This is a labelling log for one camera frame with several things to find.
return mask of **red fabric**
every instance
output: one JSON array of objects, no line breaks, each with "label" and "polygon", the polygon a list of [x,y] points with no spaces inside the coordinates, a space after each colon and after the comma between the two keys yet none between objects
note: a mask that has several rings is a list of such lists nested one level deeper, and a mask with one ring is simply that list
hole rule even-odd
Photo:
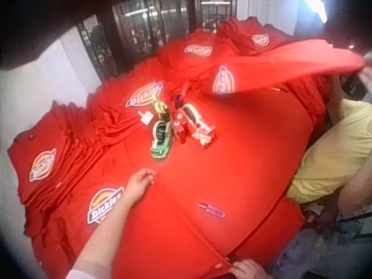
[{"label": "red fabric", "polygon": [[139,64],[127,76],[111,79],[101,86],[88,98],[87,108],[100,141],[113,145],[142,125],[138,111],[153,111],[151,94],[168,102],[180,91],[181,88],[167,78],[164,66],[152,58]]},{"label": "red fabric", "polygon": [[170,78],[177,83],[205,81],[216,58],[235,55],[239,55],[239,50],[229,38],[201,29],[186,39],[170,42],[157,53],[159,61],[173,70]]},{"label": "red fabric", "polygon": [[[9,150],[22,178],[21,200],[31,210],[27,217],[37,220],[33,224],[28,219],[26,233],[34,238],[41,234],[41,252],[59,245],[73,262],[94,230],[95,224],[88,224],[93,197],[102,188],[115,191],[145,166],[158,172],[158,180],[128,218],[115,278],[210,278],[227,270],[225,257],[244,242],[249,250],[239,251],[239,257],[252,254],[262,263],[272,260],[274,252],[266,253],[260,246],[270,237],[277,253],[301,223],[298,209],[280,200],[312,133],[315,122],[310,112],[321,114],[321,108],[308,102],[317,104],[322,96],[312,92],[321,95],[321,86],[307,78],[290,82],[283,90],[265,87],[303,74],[357,70],[364,65],[362,58],[332,49],[323,41],[296,44],[296,48],[295,44],[282,46],[257,57],[218,60],[218,66],[226,62],[223,65],[236,81],[232,92],[242,94],[213,96],[199,83],[193,84],[185,101],[216,127],[217,141],[206,150],[190,139],[184,145],[174,142],[164,162],[151,158],[152,131],[138,116],[139,110],[150,109],[146,93],[151,89],[143,88],[161,82],[156,94],[172,106],[169,101],[183,84],[175,82],[157,58],[103,85],[88,100],[87,111],[53,108],[52,116],[47,114]],[[307,52],[300,55],[299,49]],[[291,90],[296,96],[288,93]],[[83,120],[74,123],[78,115]],[[30,133],[36,133],[37,141],[29,139]],[[44,137],[47,134],[52,135],[49,140]],[[68,135],[69,144],[60,143],[59,134]],[[28,184],[31,190],[26,190],[25,178],[35,156],[57,144],[58,149],[66,148],[63,162],[56,157],[57,168],[37,185]],[[226,218],[206,213],[197,207],[201,202],[222,210]],[[285,209],[276,206],[282,204]],[[282,216],[288,231],[278,229]],[[272,235],[271,227],[280,233]],[[66,266],[59,268],[67,274]]]},{"label": "red fabric", "polygon": [[258,230],[249,235],[231,256],[237,260],[254,259],[262,266],[268,266],[302,225],[303,216],[298,205],[282,197]]},{"label": "red fabric", "polygon": [[[58,119],[54,117],[53,111],[56,109],[59,107],[53,106],[52,110],[32,129],[19,134],[8,149],[9,157],[18,176],[18,192],[22,203],[25,203],[35,189],[42,184],[43,176],[55,177],[58,169],[66,160],[71,139],[66,132],[66,123],[61,123],[64,128],[61,127]],[[37,174],[33,169],[34,162],[43,152],[47,152],[44,159],[49,158],[50,161],[45,168],[40,167],[40,174]]]},{"label": "red fabric", "polygon": [[271,25],[262,26],[257,17],[244,21],[230,18],[221,24],[218,35],[230,38],[242,55],[258,55],[290,42],[291,36]]},{"label": "red fabric", "polygon": [[[152,135],[146,129],[125,143],[134,166],[157,170],[159,182],[176,204],[226,255],[266,218],[284,193],[305,151],[312,122],[296,98],[284,91],[260,90],[228,98],[190,94],[186,101],[216,126],[217,141],[210,148],[203,151],[192,141],[176,143],[167,160],[158,164],[148,152]],[[274,171],[278,166],[280,173]],[[274,171],[270,176],[268,169]],[[219,208],[227,218],[221,222],[206,214],[196,206],[199,202]]]},{"label": "red fabric", "polygon": [[259,56],[217,60],[207,90],[220,95],[247,92],[310,74],[357,71],[364,65],[361,56],[346,49],[332,48],[324,40],[300,41]]},{"label": "red fabric", "polygon": [[66,270],[72,268],[71,262],[66,257],[61,245],[45,246],[41,237],[32,239],[35,258],[48,278],[66,278]]}]

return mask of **dickies logo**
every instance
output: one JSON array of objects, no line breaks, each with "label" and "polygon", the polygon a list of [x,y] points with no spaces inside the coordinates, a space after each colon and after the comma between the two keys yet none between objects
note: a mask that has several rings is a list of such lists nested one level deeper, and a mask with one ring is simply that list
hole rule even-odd
[{"label": "dickies logo", "polygon": [[234,76],[225,66],[220,67],[214,80],[212,91],[219,95],[235,92]]},{"label": "dickies logo", "polygon": [[268,34],[256,34],[252,36],[252,41],[256,45],[260,45],[261,47],[265,47],[269,44],[270,39]]},{"label": "dickies logo", "polygon": [[126,103],[126,108],[129,106],[145,106],[152,102],[152,95],[159,96],[163,89],[163,83],[149,83],[140,89],[136,90],[135,93],[130,97]]},{"label": "dickies logo", "polygon": [[185,48],[185,52],[190,52],[199,56],[209,56],[212,53],[212,47],[201,45],[189,45]]},{"label": "dickies logo", "polygon": [[44,151],[37,155],[31,167],[30,182],[41,180],[50,175],[56,158],[56,150],[53,148],[51,151]]},{"label": "dickies logo", "polygon": [[88,210],[88,224],[94,222],[101,224],[114,204],[119,200],[124,188],[119,189],[104,188],[99,190],[92,198]]}]

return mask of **marker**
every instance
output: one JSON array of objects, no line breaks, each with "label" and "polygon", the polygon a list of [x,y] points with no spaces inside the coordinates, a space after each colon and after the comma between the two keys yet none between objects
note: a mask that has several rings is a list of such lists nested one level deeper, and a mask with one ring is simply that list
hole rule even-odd
[{"label": "marker", "polygon": [[198,204],[198,206],[202,209],[204,209],[206,212],[217,216],[218,218],[225,218],[226,214],[222,212],[221,210],[218,210],[217,208],[214,208],[213,206],[208,205],[207,203],[201,202]]}]

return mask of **stack of red shirts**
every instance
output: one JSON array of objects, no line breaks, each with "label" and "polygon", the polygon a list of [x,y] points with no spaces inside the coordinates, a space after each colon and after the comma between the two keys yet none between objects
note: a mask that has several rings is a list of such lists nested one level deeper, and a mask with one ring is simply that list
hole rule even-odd
[{"label": "stack of red shirts", "polygon": [[88,144],[93,130],[76,119],[82,114],[75,105],[54,103],[33,128],[15,138],[8,153],[18,175],[21,203],[42,212],[52,210],[104,154],[104,148]]},{"label": "stack of red shirts", "polygon": [[157,58],[147,59],[121,79],[111,79],[88,97],[87,109],[95,133],[104,145],[113,145],[133,133],[141,123],[141,113],[153,114],[152,95],[168,103],[182,86],[168,78]]},{"label": "stack of red shirts", "polygon": [[170,42],[157,53],[159,61],[172,69],[177,83],[204,82],[216,58],[239,55],[233,42],[222,36],[195,30],[186,39]]},{"label": "stack of red shirts", "polygon": [[230,18],[221,24],[218,35],[230,38],[242,55],[257,55],[272,50],[292,40],[291,36],[270,24],[262,26],[257,17],[244,21]]}]

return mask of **finger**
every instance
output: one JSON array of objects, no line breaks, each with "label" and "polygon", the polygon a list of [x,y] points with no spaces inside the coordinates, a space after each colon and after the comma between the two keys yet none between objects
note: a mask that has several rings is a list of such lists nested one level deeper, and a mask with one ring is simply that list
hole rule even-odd
[{"label": "finger", "polygon": [[360,73],[365,74],[367,77],[369,77],[372,80],[372,67],[364,67]]},{"label": "finger", "polygon": [[143,184],[144,186],[149,186],[149,185],[152,185],[154,184],[154,179],[153,179],[153,176],[150,175],[150,176],[146,176],[142,181],[141,181],[141,184]]},{"label": "finger", "polygon": [[252,267],[247,266],[244,262],[235,262],[232,265],[247,274],[251,273],[252,271]]},{"label": "finger", "polygon": [[236,269],[233,267],[229,269],[228,272],[233,273],[233,275],[235,275],[237,279],[248,279],[247,274],[241,271],[240,269]]},{"label": "finger", "polygon": [[150,169],[141,169],[138,172],[135,173],[135,177],[138,181],[141,181],[146,176],[153,174],[155,175],[157,172],[150,170]]},{"label": "finger", "polygon": [[249,260],[246,260],[246,261],[249,263],[249,265],[252,268],[256,269],[257,271],[264,270],[263,267],[261,265],[259,265],[258,263],[256,263],[254,260],[249,259]]},{"label": "finger", "polygon": [[364,73],[360,73],[359,78],[362,81],[362,83],[364,84],[364,86],[366,86],[367,90],[372,92],[372,81],[371,81],[371,79],[368,78]]},{"label": "finger", "polygon": [[372,65],[372,51],[370,51],[369,53],[367,53],[367,54],[364,56],[364,59],[366,60],[366,62],[367,62],[369,65]]}]

